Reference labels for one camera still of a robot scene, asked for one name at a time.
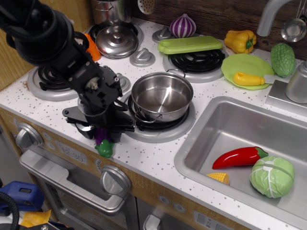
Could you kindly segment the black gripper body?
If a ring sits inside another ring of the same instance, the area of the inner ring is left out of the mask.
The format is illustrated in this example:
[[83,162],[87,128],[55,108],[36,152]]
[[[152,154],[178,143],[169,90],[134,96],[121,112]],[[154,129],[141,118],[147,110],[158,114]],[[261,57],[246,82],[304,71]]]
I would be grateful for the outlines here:
[[107,128],[109,131],[134,131],[135,123],[131,116],[123,111],[109,106],[99,114],[85,115],[77,106],[62,111],[68,123],[77,123],[83,126]]

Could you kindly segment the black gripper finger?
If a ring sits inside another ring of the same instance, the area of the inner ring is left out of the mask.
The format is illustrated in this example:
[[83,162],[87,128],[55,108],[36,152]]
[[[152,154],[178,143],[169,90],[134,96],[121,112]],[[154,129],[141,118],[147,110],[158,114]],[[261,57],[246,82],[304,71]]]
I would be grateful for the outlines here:
[[84,126],[80,123],[75,123],[77,130],[87,139],[93,139],[95,133],[95,127]]
[[111,140],[112,140],[113,143],[120,142],[121,135],[122,135],[121,131],[117,131],[117,130],[110,131],[110,137],[111,137]]

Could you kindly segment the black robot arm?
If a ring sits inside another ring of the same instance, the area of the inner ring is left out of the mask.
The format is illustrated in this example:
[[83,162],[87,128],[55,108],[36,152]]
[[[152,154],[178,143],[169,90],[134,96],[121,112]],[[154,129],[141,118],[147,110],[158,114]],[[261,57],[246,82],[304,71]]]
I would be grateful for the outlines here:
[[37,0],[3,0],[0,27],[21,58],[49,68],[77,92],[82,104],[63,111],[69,123],[92,131],[106,128],[114,142],[135,129],[132,118],[118,107],[122,89],[116,74],[95,63],[75,41],[74,28],[63,13]]

